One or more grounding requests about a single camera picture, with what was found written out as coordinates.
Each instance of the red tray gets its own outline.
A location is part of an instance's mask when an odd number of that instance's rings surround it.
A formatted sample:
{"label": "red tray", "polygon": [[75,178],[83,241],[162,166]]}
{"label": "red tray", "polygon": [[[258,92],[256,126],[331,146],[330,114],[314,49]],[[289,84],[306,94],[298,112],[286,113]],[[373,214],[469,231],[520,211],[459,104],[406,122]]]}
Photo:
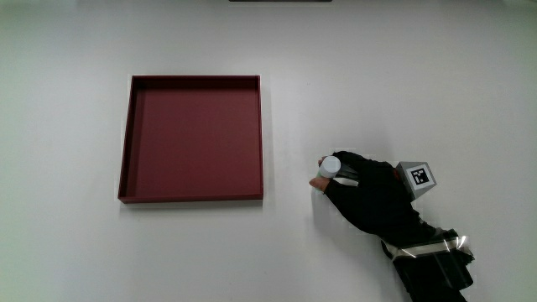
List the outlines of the red tray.
{"label": "red tray", "polygon": [[263,199],[259,76],[133,76],[117,198]]}

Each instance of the tray rim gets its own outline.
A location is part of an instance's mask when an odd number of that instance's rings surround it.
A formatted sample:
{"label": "tray rim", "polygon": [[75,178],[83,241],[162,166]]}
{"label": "tray rim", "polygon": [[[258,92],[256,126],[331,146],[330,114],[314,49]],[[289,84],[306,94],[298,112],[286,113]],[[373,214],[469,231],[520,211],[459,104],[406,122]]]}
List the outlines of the tray rim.
{"label": "tray rim", "polygon": [[[193,196],[126,196],[128,171],[130,169],[130,153],[132,151],[134,113],[136,111],[136,92],[141,81],[255,81],[256,102],[258,104],[259,124],[259,191],[252,194],[234,195],[193,195]],[[263,128],[261,115],[261,76],[260,75],[132,75],[130,96],[128,101],[127,122],[125,124],[125,137],[123,138],[123,154],[117,198],[124,204],[129,203],[158,203],[158,202],[189,202],[189,201],[223,201],[223,200],[262,200],[263,187]]]}

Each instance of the white background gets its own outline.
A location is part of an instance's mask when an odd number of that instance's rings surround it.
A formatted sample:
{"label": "white background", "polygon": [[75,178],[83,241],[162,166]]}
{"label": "white background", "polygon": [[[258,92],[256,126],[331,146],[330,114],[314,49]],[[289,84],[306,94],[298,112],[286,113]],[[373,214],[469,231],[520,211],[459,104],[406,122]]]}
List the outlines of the white background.
{"label": "white background", "polygon": [[[426,161],[470,301],[537,295],[537,4],[0,1],[0,301],[409,301],[308,180]],[[261,75],[265,198],[116,199],[131,75]]]}

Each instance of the black object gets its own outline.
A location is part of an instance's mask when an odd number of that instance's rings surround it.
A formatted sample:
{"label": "black object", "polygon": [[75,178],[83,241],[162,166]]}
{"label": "black object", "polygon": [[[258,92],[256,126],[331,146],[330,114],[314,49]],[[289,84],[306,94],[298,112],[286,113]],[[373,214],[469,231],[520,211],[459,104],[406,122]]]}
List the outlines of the black object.
{"label": "black object", "polygon": [[[442,231],[433,236],[422,246],[432,243],[456,239],[458,234],[453,230]],[[384,241],[383,251],[386,256],[393,259]],[[394,266],[404,287],[414,302],[426,301],[466,301],[459,290],[473,284],[472,276],[466,266],[474,260],[472,254],[464,253],[458,249],[418,255],[415,258],[396,258]]]}

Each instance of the white cup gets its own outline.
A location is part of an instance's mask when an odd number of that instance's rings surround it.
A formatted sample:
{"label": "white cup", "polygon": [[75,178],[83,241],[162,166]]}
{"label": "white cup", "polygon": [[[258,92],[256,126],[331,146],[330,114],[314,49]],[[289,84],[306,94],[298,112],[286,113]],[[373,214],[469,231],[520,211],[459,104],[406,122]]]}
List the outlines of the white cup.
{"label": "white cup", "polygon": [[341,162],[335,156],[326,156],[319,167],[318,176],[334,178],[341,169]]}

